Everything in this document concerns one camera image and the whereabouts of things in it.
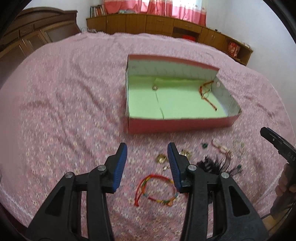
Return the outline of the right hand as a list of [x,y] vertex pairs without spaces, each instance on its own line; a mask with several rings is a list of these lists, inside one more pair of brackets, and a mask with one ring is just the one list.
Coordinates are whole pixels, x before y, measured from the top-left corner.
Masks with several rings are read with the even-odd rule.
[[295,193],[295,184],[291,185],[291,177],[288,177],[288,174],[294,173],[294,168],[292,168],[288,163],[286,163],[278,180],[278,185],[275,188],[275,193],[278,197],[282,196],[287,190],[289,190],[292,193]]

